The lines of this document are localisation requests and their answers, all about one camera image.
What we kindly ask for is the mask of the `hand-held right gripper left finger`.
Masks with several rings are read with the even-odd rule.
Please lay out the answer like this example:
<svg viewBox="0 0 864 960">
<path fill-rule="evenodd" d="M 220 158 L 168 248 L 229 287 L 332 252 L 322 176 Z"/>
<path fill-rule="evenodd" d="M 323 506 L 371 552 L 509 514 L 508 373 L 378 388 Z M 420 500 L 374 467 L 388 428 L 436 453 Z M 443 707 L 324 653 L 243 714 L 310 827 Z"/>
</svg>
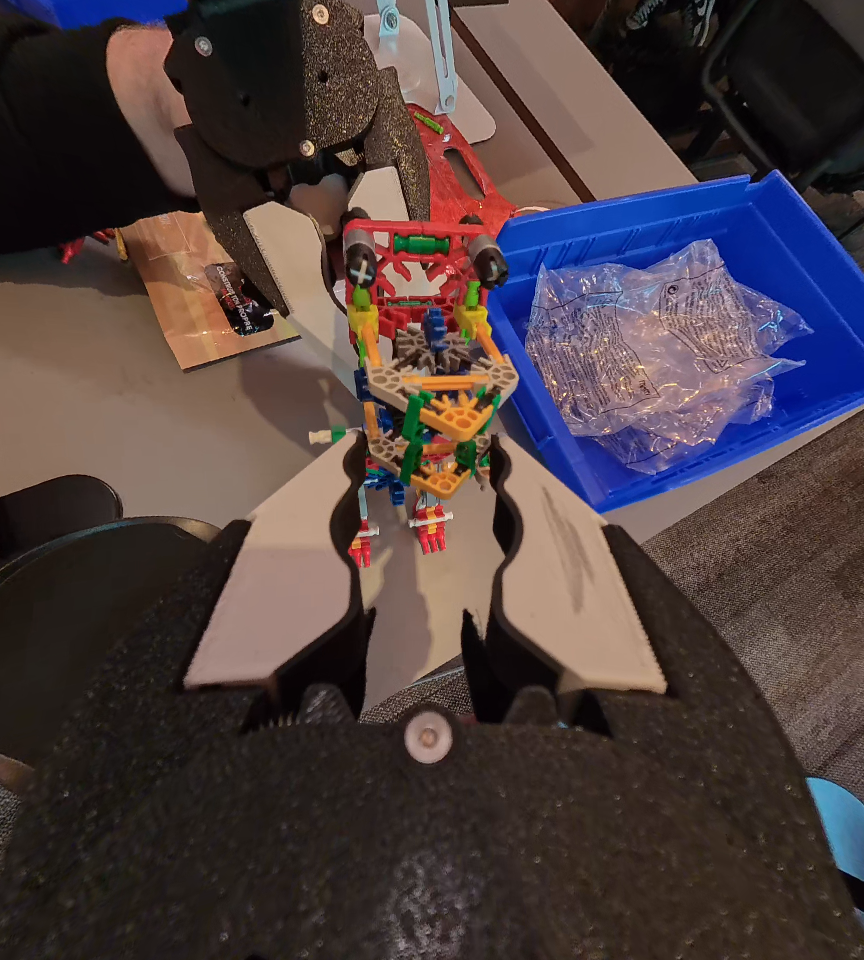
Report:
<svg viewBox="0 0 864 960">
<path fill-rule="evenodd" d="M 375 612 L 349 550 L 366 453 L 363 434 L 345 435 L 246 518 L 186 691 L 264 690 L 278 717 L 298 714 L 308 690 L 328 686 L 360 719 Z"/>
</svg>

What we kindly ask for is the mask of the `green connector toy assembly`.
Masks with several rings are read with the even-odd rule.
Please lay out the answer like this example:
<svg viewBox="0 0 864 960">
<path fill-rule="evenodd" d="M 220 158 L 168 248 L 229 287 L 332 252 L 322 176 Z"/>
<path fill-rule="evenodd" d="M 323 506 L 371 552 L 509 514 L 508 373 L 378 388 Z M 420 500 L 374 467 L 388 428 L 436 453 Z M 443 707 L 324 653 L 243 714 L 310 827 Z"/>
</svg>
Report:
<svg viewBox="0 0 864 960">
<path fill-rule="evenodd" d="M 373 221 L 360 210 L 349 213 L 343 232 L 345 315 L 351 303 L 375 304 L 388 322 L 403 328 L 417 321 L 415 304 L 434 304 L 451 312 L 459 299 L 483 304 L 488 294 L 508 279 L 507 261 L 497 242 L 477 219 L 436 222 Z M 404 416 L 362 402 L 366 436 L 366 478 L 359 506 L 369 490 L 385 490 L 395 507 L 425 495 L 446 508 L 468 480 L 486 483 L 488 450 L 495 413 L 486 431 L 471 441 L 454 442 L 423 428 L 403 434 Z"/>
</svg>

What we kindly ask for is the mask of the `person's left forearm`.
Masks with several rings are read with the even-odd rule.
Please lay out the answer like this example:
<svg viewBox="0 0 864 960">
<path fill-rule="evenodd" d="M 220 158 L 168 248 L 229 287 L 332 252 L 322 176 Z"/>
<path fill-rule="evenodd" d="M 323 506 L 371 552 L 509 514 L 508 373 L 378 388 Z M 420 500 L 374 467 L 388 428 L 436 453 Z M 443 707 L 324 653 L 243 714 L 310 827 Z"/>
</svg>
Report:
<svg viewBox="0 0 864 960">
<path fill-rule="evenodd" d="M 0 13 L 0 256 L 200 210 L 196 190 L 164 184 L 115 100 L 106 47 L 126 26 L 151 25 L 66 31 Z"/>
</svg>

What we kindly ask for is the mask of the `white adjustable book stand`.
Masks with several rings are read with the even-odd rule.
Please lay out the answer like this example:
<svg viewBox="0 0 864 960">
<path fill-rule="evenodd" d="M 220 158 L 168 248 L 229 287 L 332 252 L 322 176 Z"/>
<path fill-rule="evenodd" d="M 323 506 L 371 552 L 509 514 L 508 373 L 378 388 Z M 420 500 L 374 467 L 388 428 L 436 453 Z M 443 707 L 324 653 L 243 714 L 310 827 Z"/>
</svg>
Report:
<svg viewBox="0 0 864 960">
<path fill-rule="evenodd" d="M 369 2 L 366 42 L 380 68 L 392 67 L 407 105 L 438 122 L 448 119 L 470 144 L 496 130 L 494 119 L 458 74 L 447 1 L 423 1 L 423 28 L 403 13 L 401 2 Z"/>
</svg>

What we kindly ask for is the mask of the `red fan connector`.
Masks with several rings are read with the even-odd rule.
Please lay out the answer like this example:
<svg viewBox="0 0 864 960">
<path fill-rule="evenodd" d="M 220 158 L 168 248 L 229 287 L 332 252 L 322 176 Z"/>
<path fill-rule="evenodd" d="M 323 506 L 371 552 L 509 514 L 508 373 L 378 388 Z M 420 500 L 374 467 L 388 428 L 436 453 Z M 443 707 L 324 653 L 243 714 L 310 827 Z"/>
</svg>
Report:
<svg viewBox="0 0 864 960">
<path fill-rule="evenodd" d="M 82 254 L 88 244 L 117 250 L 119 246 L 118 231 L 113 227 L 105 228 L 69 241 L 63 241 L 56 247 L 58 261 L 62 265 L 69 265 Z"/>
</svg>

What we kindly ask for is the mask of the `black mesh office chair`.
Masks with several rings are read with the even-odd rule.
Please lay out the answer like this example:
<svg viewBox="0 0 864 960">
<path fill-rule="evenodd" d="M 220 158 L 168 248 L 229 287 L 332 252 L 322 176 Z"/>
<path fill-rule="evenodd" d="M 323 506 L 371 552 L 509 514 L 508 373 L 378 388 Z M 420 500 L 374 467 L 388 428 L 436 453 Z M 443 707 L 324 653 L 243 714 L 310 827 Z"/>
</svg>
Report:
<svg viewBox="0 0 864 960">
<path fill-rule="evenodd" d="M 714 131 L 757 174 L 800 192 L 864 190 L 864 1 L 742 2 L 700 76 Z"/>
</svg>

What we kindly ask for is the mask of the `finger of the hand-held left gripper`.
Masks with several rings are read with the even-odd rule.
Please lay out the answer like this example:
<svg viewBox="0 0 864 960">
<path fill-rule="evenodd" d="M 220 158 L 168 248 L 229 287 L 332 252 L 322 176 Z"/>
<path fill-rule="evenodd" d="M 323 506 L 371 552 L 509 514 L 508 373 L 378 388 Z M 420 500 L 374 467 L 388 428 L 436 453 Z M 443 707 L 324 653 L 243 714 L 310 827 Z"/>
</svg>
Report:
<svg viewBox="0 0 864 960">
<path fill-rule="evenodd" d="M 332 323 L 339 311 L 326 284 L 317 223 L 273 200 L 246 210 L 244 219 L 289 315 L 301 323 Z"/>
<path fill-rule="evenodd" d="M 358 174 L 348 194 L 348 212 L 364 211 L 373 221 L 417 222 L 411 213 L 398 170 L 385 166 Z"/>
</svg>

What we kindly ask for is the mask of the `person's left hand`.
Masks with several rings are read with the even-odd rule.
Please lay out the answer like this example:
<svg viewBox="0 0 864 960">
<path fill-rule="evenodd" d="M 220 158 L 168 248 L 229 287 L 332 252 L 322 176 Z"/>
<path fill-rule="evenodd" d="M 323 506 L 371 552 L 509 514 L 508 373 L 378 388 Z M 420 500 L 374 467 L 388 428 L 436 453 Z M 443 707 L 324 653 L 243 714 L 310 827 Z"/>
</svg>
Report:
<svg viewBox="0 0 864 960">
<path fill-rule="evenodd" d="M 126 26 L 106 47 L 106 73 L 126 123 L 164 184 L 192 198 L 195 187 L 175 131 L 190 125 L 182 95 L 165 71 L 173 38 L 165 27 Z"/>
</svg>

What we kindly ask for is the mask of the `small blue plastic bin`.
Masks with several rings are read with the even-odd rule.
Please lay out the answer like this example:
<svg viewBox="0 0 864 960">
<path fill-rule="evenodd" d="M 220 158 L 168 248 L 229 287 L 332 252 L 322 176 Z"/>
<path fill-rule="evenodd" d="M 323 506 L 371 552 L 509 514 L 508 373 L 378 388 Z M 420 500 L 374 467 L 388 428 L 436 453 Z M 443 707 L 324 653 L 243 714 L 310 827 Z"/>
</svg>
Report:
<svg viewBox="0 0 864 960">
<path fill-rule="evenodd" d="M 774 412 L 727 426 L 712 450 L 648 476 L 591 438 L 570 434 L 525 352 L 540 266 L 616 262 L 635 268 L 711 239 L 732 276 L 798 312 L 813 334 L 782 353 L 804 366 L 780 376 Z M 504 409 L 512 437 L 601 513 L 685 487 L 779 450 L 864 405 L 864 273 L 779 173 L 612 198 L 510 220 L 498 236 L 508 283 L 489 297 L 493 337 L 520 373 Z"/>
</svg>

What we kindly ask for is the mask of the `light blue stool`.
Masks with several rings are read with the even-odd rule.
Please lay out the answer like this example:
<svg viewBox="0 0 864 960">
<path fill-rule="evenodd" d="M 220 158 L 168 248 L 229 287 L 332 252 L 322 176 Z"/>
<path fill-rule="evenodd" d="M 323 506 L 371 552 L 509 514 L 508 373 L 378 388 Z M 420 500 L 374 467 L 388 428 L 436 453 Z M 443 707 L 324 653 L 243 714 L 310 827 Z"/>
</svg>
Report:
<svg viewBox="0 0 864 960">
<path fill-rule="evenodd" d="M 864 882 L 864 803 L 828 779 L 806 779 L 834 862 Z"/>
</svg>

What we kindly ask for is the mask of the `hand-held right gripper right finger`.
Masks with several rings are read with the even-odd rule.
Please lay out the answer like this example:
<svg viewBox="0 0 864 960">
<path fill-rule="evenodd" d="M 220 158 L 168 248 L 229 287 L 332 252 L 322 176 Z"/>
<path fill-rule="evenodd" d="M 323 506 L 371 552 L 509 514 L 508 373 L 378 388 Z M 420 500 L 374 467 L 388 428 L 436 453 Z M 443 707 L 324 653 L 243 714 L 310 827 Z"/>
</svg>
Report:
<svg viewBox="0 0 864 960">
<path fill-rule="evenodd" d="M 502 558 L 486 629 L 470 614 L 462 658 L 476 720 L 510 722 L 525 690 L 553 724 L 594 715 L 598 692 L 665 695 L 667 680 L 608 540 L 609 525 L 517 442 L 488 450 Z"/>
</svg>

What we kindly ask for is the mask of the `construction toy set plastic bag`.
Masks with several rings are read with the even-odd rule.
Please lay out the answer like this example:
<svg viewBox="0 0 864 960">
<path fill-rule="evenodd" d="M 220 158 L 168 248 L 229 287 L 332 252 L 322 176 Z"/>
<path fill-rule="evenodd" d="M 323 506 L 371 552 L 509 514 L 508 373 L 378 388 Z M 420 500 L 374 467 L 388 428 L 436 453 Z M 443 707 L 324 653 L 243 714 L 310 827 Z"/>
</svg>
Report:
<svg viewBox="0 0 864 960">
<path fill-rule="evenodd" d="M 429 162 L 432 215 L 477 216 L 492 236 L 514 204 L 492 183 L 472 144 L 448 119 L 442 136 L 415 121 Z M 123 229 L 129 262 L 144 282 L 179 366 L 187 371 L 299 339 L 247 282 L 201 214 L 174 212 Z"/>
</svg>

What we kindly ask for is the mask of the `clear plastic bag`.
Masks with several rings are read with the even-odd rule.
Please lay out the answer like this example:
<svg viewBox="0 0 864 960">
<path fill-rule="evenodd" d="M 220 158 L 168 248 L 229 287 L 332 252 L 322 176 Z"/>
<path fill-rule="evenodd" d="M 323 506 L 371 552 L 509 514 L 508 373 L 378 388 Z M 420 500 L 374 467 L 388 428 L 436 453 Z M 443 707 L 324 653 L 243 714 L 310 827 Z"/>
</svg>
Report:
<svg viewBox="0 0 864 960">
<path fill-rule="evenodd" d="M 812 333 L 703 238 L 644 268 L 540 265 L 524 346 L 569 433 L 654 476 L 769 417 L 805 364 L 779 351 Z"/>
</svg>

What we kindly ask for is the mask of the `small multicolour toy assembly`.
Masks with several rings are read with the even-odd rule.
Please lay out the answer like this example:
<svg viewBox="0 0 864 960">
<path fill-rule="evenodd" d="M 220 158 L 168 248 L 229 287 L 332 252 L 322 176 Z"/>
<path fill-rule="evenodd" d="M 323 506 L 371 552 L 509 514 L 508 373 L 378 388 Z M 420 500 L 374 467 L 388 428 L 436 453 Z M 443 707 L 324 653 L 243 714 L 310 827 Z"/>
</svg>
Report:
<svg viewBox="0 0 864 960">
<path fill-rule="evenodd" d="M 518 371 L 508 354 L 506 364 L 496 365 L 478 342 L 466 342 L 453 309 L 432 303 L 414 307 L 417 321 L 401 328 L 378 307 L 384 365 L 366 372 L 359 361 L 358 398 L 402 414 L 405 436 L 423 428 L 455 443 L 473 440 L 516 390 Z"/>
</svg>

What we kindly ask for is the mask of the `large blue plastic bin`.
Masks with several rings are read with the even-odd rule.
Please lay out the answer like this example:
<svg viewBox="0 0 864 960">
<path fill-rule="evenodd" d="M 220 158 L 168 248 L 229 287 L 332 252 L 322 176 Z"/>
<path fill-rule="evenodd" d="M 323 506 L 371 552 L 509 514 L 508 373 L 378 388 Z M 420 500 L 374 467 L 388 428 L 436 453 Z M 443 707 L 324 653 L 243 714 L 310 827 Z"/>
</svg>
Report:
<svg viewBox="0 0 864 960">
<path fill-rule="evenodd" d="M 179 14 L 187 1 L 9 1 L 19 13 L 62 29 L 95 26 L 109 19 L 143 25 Z"/>
</svg>

